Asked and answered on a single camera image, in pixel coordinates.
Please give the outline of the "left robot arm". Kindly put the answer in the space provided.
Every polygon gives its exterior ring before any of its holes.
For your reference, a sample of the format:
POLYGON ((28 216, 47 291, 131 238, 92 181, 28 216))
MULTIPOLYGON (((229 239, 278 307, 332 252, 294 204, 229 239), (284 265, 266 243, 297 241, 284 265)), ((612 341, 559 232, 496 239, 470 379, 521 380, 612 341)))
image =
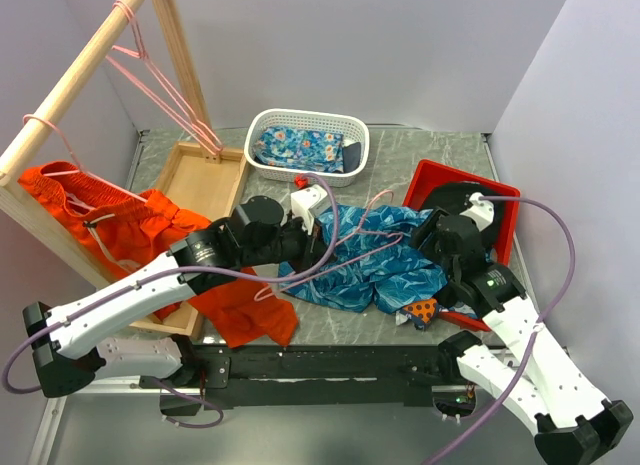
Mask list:
POLYGON ((317 222, 306 223, 277 201, 257 196, 90 296, 57 307, 26 307, 37 390, 58 398, 95 380, 135 375, 190 385, 204 365, 189 339, 118 342, 115 333, 170 304, 249 279, 248 267, 288 262, 305 278, 330 260, 337 238, 333 231, 325 242, 317 222))

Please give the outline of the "blue shark print shorts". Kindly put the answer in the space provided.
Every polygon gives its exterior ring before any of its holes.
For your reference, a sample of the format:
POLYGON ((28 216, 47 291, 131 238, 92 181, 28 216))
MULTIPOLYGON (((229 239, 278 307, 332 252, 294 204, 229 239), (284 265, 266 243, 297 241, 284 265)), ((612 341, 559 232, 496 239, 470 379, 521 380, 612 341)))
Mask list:
POLYGON ((412 231, 429 210, 381 205, 370 211, 340 205, 335 261, 319 275, 284 293, 338 310, 360 313, 369 305, 393 314, 433 297, 446 284, 442 268, 409 245, 412 231))

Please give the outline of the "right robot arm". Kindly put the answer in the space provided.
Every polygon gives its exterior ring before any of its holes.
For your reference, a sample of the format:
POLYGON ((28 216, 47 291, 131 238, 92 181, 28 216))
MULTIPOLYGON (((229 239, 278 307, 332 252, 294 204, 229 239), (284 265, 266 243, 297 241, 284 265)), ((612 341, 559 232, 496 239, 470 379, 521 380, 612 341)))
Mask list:
POLYGON ((512 369, 482 341, 462 331, 439 345, 440 376, 479 385, 533 435, 547 464, 592 464, 613 450, 634 416, 579 370, 540 320, 522 283, 508 266, 487 259, 481 228, 492 209, 452 215, 435 210, 410 244, 440 265, 444 293, 469 306, 517 360, 512 369))

